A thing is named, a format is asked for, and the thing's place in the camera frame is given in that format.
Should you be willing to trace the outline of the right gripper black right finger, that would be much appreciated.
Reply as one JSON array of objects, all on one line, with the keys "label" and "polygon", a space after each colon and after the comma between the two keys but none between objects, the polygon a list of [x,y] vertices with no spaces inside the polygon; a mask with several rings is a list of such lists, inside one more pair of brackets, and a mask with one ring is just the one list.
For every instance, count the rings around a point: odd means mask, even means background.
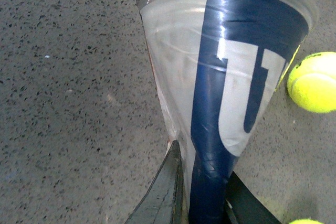
[{"label": "right gripper black right finger", "polygon": [[232,173],[226,189],[223,223],[264,224],[281,222]]}]

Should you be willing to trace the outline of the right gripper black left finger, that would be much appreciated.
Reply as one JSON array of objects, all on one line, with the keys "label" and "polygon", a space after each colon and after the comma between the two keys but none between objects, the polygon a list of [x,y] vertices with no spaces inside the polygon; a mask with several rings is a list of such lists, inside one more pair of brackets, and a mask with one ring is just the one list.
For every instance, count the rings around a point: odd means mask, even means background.
[{"label": "right gripper black left finger", "polygon": [[174,140],[147,192],[126,223],[188,223],[182,152],[182,140]]}]

